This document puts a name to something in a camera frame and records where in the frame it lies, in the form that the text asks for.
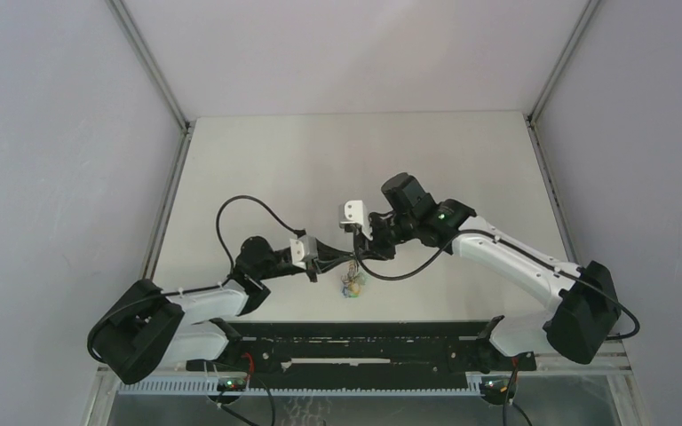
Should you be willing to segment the large keyring with yellow handle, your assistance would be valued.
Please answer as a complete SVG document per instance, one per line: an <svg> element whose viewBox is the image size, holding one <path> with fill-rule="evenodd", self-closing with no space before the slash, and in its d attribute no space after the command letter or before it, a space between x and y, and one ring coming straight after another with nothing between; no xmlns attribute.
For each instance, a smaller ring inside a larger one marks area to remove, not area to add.
<svg viewBox="0 0 682 426"><path fill-rule="evenodd" d="M341 294L344 298L357 298L361 295L366 285L368 275L361 269L358 263L352 261L346 266L341 275Z"/></svg>

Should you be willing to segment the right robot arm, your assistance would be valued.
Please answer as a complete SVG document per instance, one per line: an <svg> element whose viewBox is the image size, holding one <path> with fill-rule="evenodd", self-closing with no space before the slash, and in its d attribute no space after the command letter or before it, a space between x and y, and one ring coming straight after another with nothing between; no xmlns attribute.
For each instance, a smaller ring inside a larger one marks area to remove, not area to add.
<svg viewBox="0 0 682 426"><path fill-rule="evenodd" d="M363 201L344 202L339 225L353 236L359 266L391 259L397 246L419 241L487 267L534 298L541 310L518 317L498 315L479 334L478 357L502 368L527 352L555 351L587 365L610 340L624 309L610 271L597 262L580 266L529 247L498 230L471 207L454 199L435 201L418 180L401 172L381 192L391 209L370 212Z"/></svg>

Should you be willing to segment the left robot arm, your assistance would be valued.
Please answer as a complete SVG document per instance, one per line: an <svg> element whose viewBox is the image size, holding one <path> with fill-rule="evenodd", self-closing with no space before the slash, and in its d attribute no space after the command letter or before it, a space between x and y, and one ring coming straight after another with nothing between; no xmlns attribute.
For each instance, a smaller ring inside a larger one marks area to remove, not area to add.
<svg viewBox="0 0 682 426"><path fill-rule="evenodd" d="M254 312L270 296L265 280L303 274L316 281L352 260L353 253L309 235L282 249L250 237L221 283L165 292L150 279L134 282L91 328L87 350L125 384L190 360L232 369L241 361L242 347L226 321Z"/></svg>

